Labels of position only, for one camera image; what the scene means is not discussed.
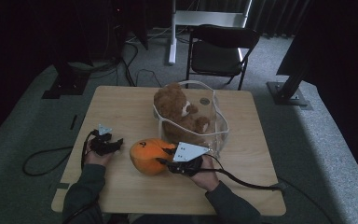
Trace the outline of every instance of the sleeve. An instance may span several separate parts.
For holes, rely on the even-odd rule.
[[[66,193],[63,202],[62,221],[65,221],[69,216],[84,206],[98,200],[98,195],[105,184],[104,174],[105,167],[101,165],[84,165],[77,183],[72,185]],[[103,223],[100,206],[98,203],[95,203],[72,219],[71,223]]]
[[[205,193],[220,221],[224,224],[261,223],[260,213],[243,198],[234,194],[222,181]]]

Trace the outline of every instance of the hand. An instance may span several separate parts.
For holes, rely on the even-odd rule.
[[[110,162],[113,153],[108,153],[103,156],[98,155],[95,151],[92,151],[90,148],[90,141],[87,143],[86,148],[86,158],[84,160],[84,164],[99,164],[101,166],[106,167]]]
[[[201,168],[214,169],[213,161],[210,156],[203,155]],[[191,176],[190,179],[200,188],[206,189],[208,192],[213,191],[219,185],[219,179],[216,172],[198,172]]]

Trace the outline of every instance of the pumpkin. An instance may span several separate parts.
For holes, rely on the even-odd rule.
[[[135,168],[144,175],[157,175],[166,170],[156,158],[172,161],[175,144],[159,138],[149,138],[136,142],[130,149],[130,158]]]

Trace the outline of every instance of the gray carpet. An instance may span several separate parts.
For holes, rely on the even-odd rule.
[[[358,166],[342,135],[321,101],[316,87],[302,82],[300,90],[313,110],[275,105],[267,82],[285,81],[275,76],[292,39],[262,37],[250,57],[242,87],[250,91],[268,143],[276,173],[288,183],[282,217],[263,217],[268,223],[358,223]],[[149,40],[149,50],[133,42],[139,50],[130,65],[138,86],[157,87],[180,81],[186,75],[187,44],[178,41],[176,64],[167,65],[169,40]],[[135,48],[126,45],[128,63]],[[84,64],[75,66],[87,68]],[[128,86],[124,66],[91,75],[83,95],[42,100],[56,72],[51,66],[41,73],[23,94],[0,128],[0,223],[60,223],[60,214],[50,205],[64,164],[42,176],[28,176],[22,163],[32,153],[71,146],[77,136],[96,87]],[[191,77],[215,89],[236,90],[239,78],[229,85],[223,77]],[[32,160],[28,169],[43,172],[69,152],[49,153]]]

